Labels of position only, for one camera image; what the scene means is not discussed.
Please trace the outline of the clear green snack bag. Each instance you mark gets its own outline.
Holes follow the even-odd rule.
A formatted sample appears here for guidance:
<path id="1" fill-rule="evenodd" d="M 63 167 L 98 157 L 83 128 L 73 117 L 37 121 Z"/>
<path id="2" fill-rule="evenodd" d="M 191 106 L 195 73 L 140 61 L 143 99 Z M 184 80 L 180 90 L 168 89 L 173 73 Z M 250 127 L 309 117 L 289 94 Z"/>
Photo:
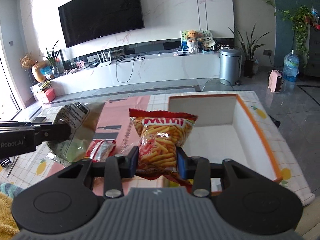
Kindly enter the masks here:
<path id="1" fill-rule="evenodd" d="M 67 124 L 71 130 L 66 139 L 47 142 L 50 149 L 48 158 L 68 166 L 86 156 L 93 140 L 104 102 L 72 102 L 61 107 L 53 124 Z"/>

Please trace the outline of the red Mimi fries snack bag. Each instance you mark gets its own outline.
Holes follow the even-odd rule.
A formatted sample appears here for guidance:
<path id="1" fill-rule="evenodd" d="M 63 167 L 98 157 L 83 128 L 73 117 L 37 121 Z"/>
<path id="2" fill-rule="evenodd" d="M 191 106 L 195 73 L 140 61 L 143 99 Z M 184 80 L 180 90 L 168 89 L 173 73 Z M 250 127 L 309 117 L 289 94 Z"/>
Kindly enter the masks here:
<path id="1" fill-rule="evenodd" d="M 190 191 L 191 182 L 178 174 L 177 149 L 188 139 L 198 116 L 131 108 L 129 117 L 139 136 L 137 176 L 148 180 L 164 176 Z"/>

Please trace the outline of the black book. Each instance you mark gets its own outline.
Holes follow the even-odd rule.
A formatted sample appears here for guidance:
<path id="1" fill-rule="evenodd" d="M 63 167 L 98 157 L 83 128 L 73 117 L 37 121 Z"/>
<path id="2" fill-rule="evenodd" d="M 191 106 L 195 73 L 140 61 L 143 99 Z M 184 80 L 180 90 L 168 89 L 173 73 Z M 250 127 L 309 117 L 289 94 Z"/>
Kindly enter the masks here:
<path id="1" fill-rule="evenodd" d="M 48 122 L 48 119 L 46 116 L 38 116 L 38 117 L 34 118 L 31 122 L 36 123 L 36 124 L 45 123 L 45 122 Z"/>

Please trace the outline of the pink checked tablecloth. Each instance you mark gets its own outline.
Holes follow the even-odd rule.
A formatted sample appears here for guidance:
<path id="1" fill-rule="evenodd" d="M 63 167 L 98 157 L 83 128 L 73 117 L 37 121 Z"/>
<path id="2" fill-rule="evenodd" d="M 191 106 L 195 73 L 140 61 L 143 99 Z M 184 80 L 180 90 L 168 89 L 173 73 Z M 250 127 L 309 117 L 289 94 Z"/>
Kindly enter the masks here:
<path id="1" fill-rule="evenodd" d="M 129 117 L 129 109 L 142 109 L 146 111 L 168 110 L 169 97 L 175 95 L 207 95 L 207 94 L 237 94 L 244 101 L 253 114 L 258 126 L 262 129 L 267 142 L 280 168 L 283 187 L 293 191 L 302 201 L 303 205 L 310 204 L 315 195 L 302 173 L 293 153 L 285 139 L 276 128 L 273 121 L 265 112 L 255 92 L 252 91 L 215 91 L 198 93 L 178 93 L 167 95 L 138 96 L 118 101 L 108 101 L 101 113 L 97 132 L 111 136 L 117 143 L 117 152 L 126 150 L 138 141 L 138 134 Z"/>

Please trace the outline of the red storage box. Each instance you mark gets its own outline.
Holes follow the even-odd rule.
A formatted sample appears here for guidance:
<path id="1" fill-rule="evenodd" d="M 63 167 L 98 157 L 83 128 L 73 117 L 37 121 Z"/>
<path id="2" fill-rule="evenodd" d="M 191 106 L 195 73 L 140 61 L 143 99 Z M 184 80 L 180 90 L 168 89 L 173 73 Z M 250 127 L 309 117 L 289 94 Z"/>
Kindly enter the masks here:
<path id="1" fill-rule="evenodd" d="M 34 94 L 34 96 L 40 103 L 50 103 L 56 98 L 53 88 L 48 88 L 41 92 L 37 92 Z"/>

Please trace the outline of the orange cardboard box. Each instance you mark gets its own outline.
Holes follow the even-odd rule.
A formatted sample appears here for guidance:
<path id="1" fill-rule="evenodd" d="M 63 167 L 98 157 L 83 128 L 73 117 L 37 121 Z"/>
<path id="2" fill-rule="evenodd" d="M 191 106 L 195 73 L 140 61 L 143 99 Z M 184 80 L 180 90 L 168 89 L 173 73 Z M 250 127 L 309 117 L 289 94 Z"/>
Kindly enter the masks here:
<path id="1" fill-rule="evenodd" d="M 279 183 L 280 168 L 253 114 L 237 94 L 175 95 L 168 110 L 196 115 L 183 150 L 211 163 L 232 159 Z"/>

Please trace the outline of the green plant glass vase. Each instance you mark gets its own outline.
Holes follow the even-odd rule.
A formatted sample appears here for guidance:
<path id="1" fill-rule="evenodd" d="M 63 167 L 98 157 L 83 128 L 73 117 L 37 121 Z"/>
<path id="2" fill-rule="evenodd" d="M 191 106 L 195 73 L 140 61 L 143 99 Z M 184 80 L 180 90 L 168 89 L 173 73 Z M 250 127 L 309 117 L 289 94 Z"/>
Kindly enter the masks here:
<path id="1" fill-rule="evenodd" d="M 60 69 L 59 69 L 59 63 L 58 58 L 61 54 L 61 49 L 56 49 L 56 45 L 58 44 L 59 39 L 54 43 L 51 50 L 46 48 L 46 54 L 41 55 L 41 57 L 46 58 L 47 62 L 49 63 L 49 66 L 52 70 L 53 77 L 59 77 L 60 76 Z"/>

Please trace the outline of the orange vase dried flowers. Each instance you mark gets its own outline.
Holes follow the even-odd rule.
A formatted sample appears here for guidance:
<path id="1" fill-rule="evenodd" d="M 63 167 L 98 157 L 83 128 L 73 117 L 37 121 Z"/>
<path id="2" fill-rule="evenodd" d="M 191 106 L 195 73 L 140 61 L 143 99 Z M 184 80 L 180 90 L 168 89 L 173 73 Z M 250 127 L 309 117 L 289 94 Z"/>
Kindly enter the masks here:
<path id="1" fill-rule="evenodd" d="M 20 58 L 20 64 L 23 69 L 31 70 L 36 81 L 44 82 L 47 80 L 46 76 L 41 73 L 41 70 L 47 66 L 46 61 L 36 61 L 31 53 L 27 53 Z"/>

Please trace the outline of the white TV cabinet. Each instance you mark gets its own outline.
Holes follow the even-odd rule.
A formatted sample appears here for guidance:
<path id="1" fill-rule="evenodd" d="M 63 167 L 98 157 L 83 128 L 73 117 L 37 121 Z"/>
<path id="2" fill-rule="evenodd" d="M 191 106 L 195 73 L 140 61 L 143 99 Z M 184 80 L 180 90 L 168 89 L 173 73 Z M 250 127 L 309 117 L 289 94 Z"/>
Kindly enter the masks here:
<path id="1" fill-rule="evenodd" d="M 112 63 L 86 68 L 51 81 L 57 96 L 121 85 L 168 80 L 219 77 L 218 53 L 197 53 L 177 56 L 172 53 L 143 55 L 142 60 Z"/>

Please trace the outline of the white wifi router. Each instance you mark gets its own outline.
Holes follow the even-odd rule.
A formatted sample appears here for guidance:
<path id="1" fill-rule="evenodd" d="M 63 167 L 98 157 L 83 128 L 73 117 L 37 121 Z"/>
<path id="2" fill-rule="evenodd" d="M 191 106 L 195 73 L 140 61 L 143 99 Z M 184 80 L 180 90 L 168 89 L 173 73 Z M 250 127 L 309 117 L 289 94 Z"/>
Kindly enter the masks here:
<path id="1" fill-rule="evenodd" d="M 108 66 L 112 63 L 112 57 L 111 57 L 111 51 L 103 51 L 101 53 L 97 53 L 97 56 L 98 56 L 98 60 L 99 60 L 99 64 L 98 66 L 99 67 L 102 67 L 102 66 Z"/>

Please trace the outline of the silver trash can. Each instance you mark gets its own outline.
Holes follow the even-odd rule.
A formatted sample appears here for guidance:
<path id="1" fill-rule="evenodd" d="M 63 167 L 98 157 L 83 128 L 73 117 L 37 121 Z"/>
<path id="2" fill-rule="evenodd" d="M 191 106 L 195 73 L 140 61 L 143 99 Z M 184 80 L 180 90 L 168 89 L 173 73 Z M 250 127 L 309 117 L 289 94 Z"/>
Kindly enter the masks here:
<path id="1" fill-rule="evenodd" d="M 223 83 L 231 86 L 236 85 L 241 76 L 241 51 L 237 49 L 223 48 L 219 52 L 220 76 Z"/>

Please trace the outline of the teddy bear in white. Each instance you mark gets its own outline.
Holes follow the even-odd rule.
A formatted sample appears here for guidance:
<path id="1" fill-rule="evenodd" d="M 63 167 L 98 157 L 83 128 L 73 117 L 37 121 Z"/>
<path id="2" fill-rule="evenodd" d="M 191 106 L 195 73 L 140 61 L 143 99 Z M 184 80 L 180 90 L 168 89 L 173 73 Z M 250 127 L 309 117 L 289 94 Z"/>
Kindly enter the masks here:
<path id="1" fill-rule="evenodd" d="M 190 54 L 197 54 L 199 52 L 199 33 L 195 30 L 189 30 L 187 34 L 187 46 Z"/>

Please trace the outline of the potted long leaf plant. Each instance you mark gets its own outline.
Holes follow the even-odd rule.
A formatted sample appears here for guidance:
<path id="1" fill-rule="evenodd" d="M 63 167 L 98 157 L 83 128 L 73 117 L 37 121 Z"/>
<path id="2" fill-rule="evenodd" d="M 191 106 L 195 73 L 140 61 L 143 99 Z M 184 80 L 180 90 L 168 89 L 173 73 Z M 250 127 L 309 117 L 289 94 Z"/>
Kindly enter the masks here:
<path id="1" fill-rule="evenodd" d="M 244 77 L 248 77 L 248 78 L 252 78 L 254 75 L 253 73 L 254 64 L 255 64 L 254 55 L 256 50 L 265 45 L 265 44 L 259 43 L 259 41 L 263 37 L 271 33 L 270 31 L 268 31 L 263 35 L 254 37 L 255 27 L 256 27 L 256 24 L 253 25 L 253 28 L 250 34 L 246 32 L 245 35 L 242 35 L 237 27 L 234 27 L 234 30 L 228 27 L 229 31 L 234 35 L 234 37 L 240 43 L 239 49 L 242 51 L 243 55 L 245 56 Z"/>

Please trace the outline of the blue water jug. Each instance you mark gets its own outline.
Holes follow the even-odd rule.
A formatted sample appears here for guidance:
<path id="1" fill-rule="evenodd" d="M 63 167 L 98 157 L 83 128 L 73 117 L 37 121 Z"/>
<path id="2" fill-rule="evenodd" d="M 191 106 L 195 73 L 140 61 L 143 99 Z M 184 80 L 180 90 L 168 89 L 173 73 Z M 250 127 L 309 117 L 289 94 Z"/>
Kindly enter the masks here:
<path id="1" fill-rule="evenodd" d="M 295 51 L 291 50 L 291 52 L 284 57 L 283 79 L 296 82 L 297 75 L 299 74 L 299 63 L 300 61 Z"/>

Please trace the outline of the hanging green vine plant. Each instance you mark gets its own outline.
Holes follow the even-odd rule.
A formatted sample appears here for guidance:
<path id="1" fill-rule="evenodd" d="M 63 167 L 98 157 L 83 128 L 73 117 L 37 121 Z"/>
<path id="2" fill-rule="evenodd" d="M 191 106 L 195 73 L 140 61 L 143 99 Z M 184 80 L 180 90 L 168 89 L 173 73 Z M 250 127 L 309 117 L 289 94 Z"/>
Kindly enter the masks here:
<path id="1" fill-rule="evenodd" d="M 319 0 L 262 0 L 273 9 L 276 22 L 273 64 L 278 66 L 291 50 L 303 57 L 303 64 L 309 59 L 306 41 L 312 26 L 312 9 L 319 10 Z"/>

